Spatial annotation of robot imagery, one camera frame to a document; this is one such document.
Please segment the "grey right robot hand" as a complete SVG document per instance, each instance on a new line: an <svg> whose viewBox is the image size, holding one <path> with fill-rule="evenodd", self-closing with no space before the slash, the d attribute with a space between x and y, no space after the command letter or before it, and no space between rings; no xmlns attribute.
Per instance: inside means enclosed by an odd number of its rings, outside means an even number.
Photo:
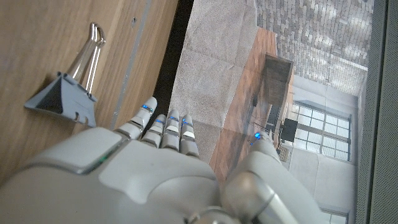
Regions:
<svg viewBox="0 0 398 224"><path fill-rule="evenodd" d="M267 133L220 184L198 157L192 118L154 118L156 106L149 98L120 128L88 129L33 157L1 186L1 222L322 222Z"/></svg>

